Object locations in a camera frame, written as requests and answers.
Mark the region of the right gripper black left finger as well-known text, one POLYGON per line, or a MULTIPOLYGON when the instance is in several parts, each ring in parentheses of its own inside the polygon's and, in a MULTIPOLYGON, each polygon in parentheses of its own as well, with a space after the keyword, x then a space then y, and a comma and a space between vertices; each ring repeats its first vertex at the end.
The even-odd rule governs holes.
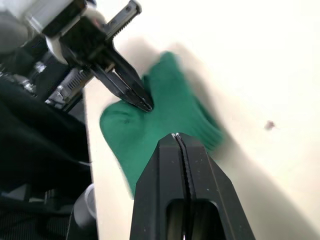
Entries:
POLYGON ((185 133, 160 139, 135 188, 131 240, 189 240, 185 133))

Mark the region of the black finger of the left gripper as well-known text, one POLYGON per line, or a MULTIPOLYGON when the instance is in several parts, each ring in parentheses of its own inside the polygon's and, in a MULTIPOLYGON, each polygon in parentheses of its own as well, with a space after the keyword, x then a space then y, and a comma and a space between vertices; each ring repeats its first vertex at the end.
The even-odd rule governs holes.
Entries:
POLYGON ((107 56, 114 63, 114 73, 116 73, 121 79, 123 79, 129 86, 133 86, 134 84, 138 84, 144 89, 144 92, 151 100, 151 110, 153 109, 153 100, 147 90, 144 88, 143 81, 138 75, 137 71, 132 67, 131 64, 127 62, 125 58, 123 58, 119 52, 116 50, 113 41, 109 41, 106 44, 107 56))
POLYGON ((99 65, 93 66, 90 71, 116 97, 142 111, 152 111, 152 101, 138 84, 134 83, 133 86, 130 86, 116 73, 112 71, 107 72, 99 65))

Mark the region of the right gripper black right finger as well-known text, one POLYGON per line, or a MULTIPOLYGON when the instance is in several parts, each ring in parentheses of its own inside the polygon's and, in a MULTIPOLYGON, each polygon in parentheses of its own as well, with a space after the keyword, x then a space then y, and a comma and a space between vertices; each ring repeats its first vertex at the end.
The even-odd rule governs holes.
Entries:
POLYGON ((193 136, 178 133, 189 189, 187 240, 253 240, 255 236, 231 180, 193 136))

